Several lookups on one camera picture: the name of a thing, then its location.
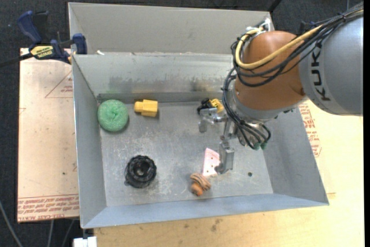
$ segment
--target wire bundle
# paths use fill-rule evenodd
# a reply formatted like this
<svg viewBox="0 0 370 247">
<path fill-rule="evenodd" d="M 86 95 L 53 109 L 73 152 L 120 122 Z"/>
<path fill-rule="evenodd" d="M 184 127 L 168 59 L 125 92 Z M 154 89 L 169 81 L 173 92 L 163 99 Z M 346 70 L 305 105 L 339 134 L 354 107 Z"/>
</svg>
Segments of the wire bundle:
<svg viewBox="0 0 370 247">
<path fill-rule="evenodd" d="M 224 86 L 223 86 L 223 95 L 222 95 L 222 102 L 225 107 L 225 110 L 227 112 L 228 117 L 234 122 L 236 130 L 235 132 L 240 132 L 241 137 L 243 140 L 239 138 L 240 144 L 247 145 L 251 147 L 252 149 L 259 149 L 259 148 L 265 148 L 268 140 L 271 137 L 270 130 L 264 125 L 259 124 L 259 126 L 264 130 L 264 132 L 261 132 L 255 125 L 252 125 L 250 123 L 247 123 L 243 119 L 241 119 L 236 112 L 232 110 L 232 108 L 229 105 L 229 102 L 227 100 L 227 92 L 229 91 L 230 83 L 236 79 L 236 75 L 233 75 L 235 68 L 232 68 L 230 72 L 228 73 Z"/>
<path fill-rule="evenodd" d="M 252 149 L 258 149 L 259 147 L 264 148 L 271 137 L 271 132 L 264 124 L 259 124 L 258 126 L 261 127 L 264 131 L 261 132 L 261 130 L 258 129 L 256 125 L 245 122 L 245 120 L 243 120 L 234 110 L 232 110 L 227 98 L 227 92 L 229 92 L 228 88 L 230 86 L 230 83 L 235 80 L 236 77 L 238 77 L 241 83 L 249 87 L 258 87 L 269 83 L 279 75 L 293 69 L 299 62 L 301 62 L 306 56 L 308 56 L 315 49 L 315 47 L 320 47 L 321 42 L 333 32 L 335 32 L 335 30 L 338 29 L 338 27 L 341 26 L 343 23 L 361 17 L 363 16 L 363 13 L 364 3 L 361 2 L 358 5 L 347 10 L 346 12 L 340 13 L 335 17 L 313 23 L 313 29 L 308 30 L 304 34 L 294 38 L 291 42 L 281 47 L 269 56 L 263 58 L 262 60 L 250 64 L 245 64 L 241 61 L 243 46 L 257 33 L 263 32 L 264 27 L 252 28 L 251 30 L 248 30 L 247 33 L 242 35 L 240 38 L 238 38 L 236 42 L 232 44 L 231 51 L 234 57 L 234 67 L 230 70 L 224 81 L 222 101 L 228 117 L 235 123 L 237 132 L 239 131 L 243 138 L 243 141 L 239 139 L 242 145 L 244 145 L 243 142 L 245 142 Z M 301 44 L 281 63 L 267 70 L 257 72 L 259 67 L 263 65 L 268 65 L 268 63 L 271 62 L 275 57 L 284 53 L 291 46 L 294 46 L 298 43 Z M 289 67 L 289 69 L 286 69 L 286 66 L 289 62 L 300 56 L 312 44 L 314 44 L 312 49 L 310 49 L 307 53 L 304 53 L 299 61 L 296 62 L 293 66 Z M 258 83 L 248 82 L 248 78 L 255 77 L 263 78 L 263 80 L 259 81 Z"/>
<path fill-rule="evenodd" d="M 250 64 L 245 64 L 242 62 L 241 57 L 243 53 L 243 46 L 256 33 L 264 30 L 263 27 L 253 28 L 252 30 L 245 33 L 241 38 L 238 38 L 238 40 L 231 46 L 232 55 L 234 56 L 234 68 L 240 82 L 248 87 L 260 87 L 274 80 L 279 75 L 287 73 L 295 66 L 297 66 L 297 64 L 300 63 L 306 56 L 308 56 L 316 47 L 320 47 L 322 41 L 333 32 L 335 32 L 335 30 L 338 29 L 339 26 L 341 26 L 346 21 L 354 20 L 358 17 L 363 16 L 363 13 L 364 3 L 360 2 L 356 6 L 353 6 L 351 9 L 345 11 L 344 13 L 340 13 L 335 17 L 312 23 L 312 29 L 306 31 L 302 35 L 297 36 L 291 42 L 279 48 L 277 51 L 263 58 L 262 60 Z M 268 65 L 268 63 L 271 62 L 275 57 L 283 54 L 286 50 L 299 43 L 300 45 L 294 51 L 292 51 L 292 53 L 288 55 L 281 63 L 270 67 L 267 70 L 258 71 L 260 67 Z M 305 50 L 311 45 L 314 46 L 309 51 L 305 52 Z M 294 65 L 290 66 L 289 69 L 286 69 L 287 65 L 298 56 L 301 56 L 300 59 L 296 63 L 294 63 Z M 262 78 L 262 80 L 257 83 L 252 83 L 249 81 L 250 78 Z"/>
</svg>

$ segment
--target green sponge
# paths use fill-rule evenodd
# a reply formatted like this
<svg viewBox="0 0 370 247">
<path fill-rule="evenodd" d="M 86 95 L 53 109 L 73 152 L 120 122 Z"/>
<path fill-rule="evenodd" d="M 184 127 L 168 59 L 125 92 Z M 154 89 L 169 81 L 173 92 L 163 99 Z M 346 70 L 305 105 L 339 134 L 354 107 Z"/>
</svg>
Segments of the green sponge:
<svg viewBox="0 0 370 247">
<path fill-rule="evenodd" d="M 109 132 L 120 131 L 126 126 L 128 111 L 126 105 L 119 100 L 107 100 L 98 108 L 100 126 Z"/>
</svg>

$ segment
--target blue clamp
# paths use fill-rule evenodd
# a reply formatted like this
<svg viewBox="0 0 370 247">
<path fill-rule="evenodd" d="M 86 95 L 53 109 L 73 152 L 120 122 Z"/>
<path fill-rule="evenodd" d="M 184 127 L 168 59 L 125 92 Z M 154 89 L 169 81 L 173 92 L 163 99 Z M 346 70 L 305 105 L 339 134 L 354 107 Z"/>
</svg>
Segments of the blue clamp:
<svg viewBox="0 0 370 247">
<path fill-rule="evenodd" d="M 64 46 L 72 44 L 76 45 L 77 54 L 87 54 L 86 39 L 80 33 L 74 34 L 72 39 L 66 42 L 58 42 L 55 39 L 49 41 L 47 39 L 46 20 L 48 15 L 49 12 L 33 14 L 29 10 L 17 19 L 18 27 L 22 33 L 32 40 L 32 45 L 29 47 L 30 57 L 35 57 L 39 60 L 58 60 L 70 64 L 69 57 L 71 55 L 64 50 Z"/>
</svg>

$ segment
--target gray metal tray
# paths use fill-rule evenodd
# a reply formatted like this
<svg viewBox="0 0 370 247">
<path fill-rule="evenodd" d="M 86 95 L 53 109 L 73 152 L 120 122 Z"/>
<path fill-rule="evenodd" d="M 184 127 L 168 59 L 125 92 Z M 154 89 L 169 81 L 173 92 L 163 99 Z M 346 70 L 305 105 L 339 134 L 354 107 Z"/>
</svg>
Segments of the gray metal tray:
<svg viewBox="0 0 370 247">
<path fill-rule="evenodd" d="M 191 194 L 190 174 L 200 172 L 206 148 L 217 150 L 223 124 L 200 133 L 197 107 L 220 98 L 232 67 L 225 54 L 106 53 L 73 56 L 80 221 L 83 228 L 327 205 L 327 197 L 299 111 L 267 123 L 272 139 L 254 151 L 231 141 L 234 169 L 211 178 L 201 197 Z M 127 104 L 122 132 L 100 128 L 98 104 Z M 138 99 L 158 101 L 159 114 L 133 110 Z M 149 187 L 124 184 L 131 157 L 154 160 L 157 176 Z"/>
</svg>

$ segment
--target yellow cable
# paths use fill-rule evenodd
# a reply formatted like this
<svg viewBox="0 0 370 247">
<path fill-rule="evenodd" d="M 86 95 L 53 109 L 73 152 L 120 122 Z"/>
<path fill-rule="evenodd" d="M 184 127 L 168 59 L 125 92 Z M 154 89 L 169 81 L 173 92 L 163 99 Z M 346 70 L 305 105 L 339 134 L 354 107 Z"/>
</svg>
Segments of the yellow cable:
<svg viewBox="0 0 370 247">
<path fill-rule="evenodd" d="M 254 69 L 258 66 L 261 66 L 263 64 L 265 64 L 266 62 L 270 62 L 272 59 L 274 59 L 276 56 L 278 56 L 279 54 L 281 54 L 282 52 L 286 51 L 287 49 L 289 49 L 290 47 L 296 45 L 297 43 L 301 42 L 302 40 L 310 37 L 312 34 L 314 34 L 317 30 L 319 30 L 321 28 L 322 25 L 314 28 L 314 29 L 311 29 L 310 31 L 307 31 L 306 33 L 298 36 L 297 38 L 293 39 L 291 42 L 287 43 L 286 45 L 282 46 L 281 48 L 279 48 L 277 51 L 274 51 L 273 53 L 271 53 L 270 55 L 268 55 L 267 57 L 264 57 L 263 59 L 261 60 L 258 60 L 254 63 L 249 63 L 249 64 L 245 64 L 241 61 L 241 58 L 240 58 L 240 52 L 241 52 L 241 48 L 242 48 L 242 45 L 244 43 L 244 41 L 247 39 L 248 36 L 252 35 L 252 34 L 255 34 L 257 33 L 258 31 L 261 30 L 261 28 L 259 29 L 254 29 L 254 30 L 250 30 L 248 31 L 247 33 L 245 33 L 242 38 L 240 39 L 238 45 L 236 46 L 236 50 L 235 50 L 235 59 L 236 59 L 236 63 L 243 69 L 245 70 L 250 70 L 250 69 Z"/>
</svg>

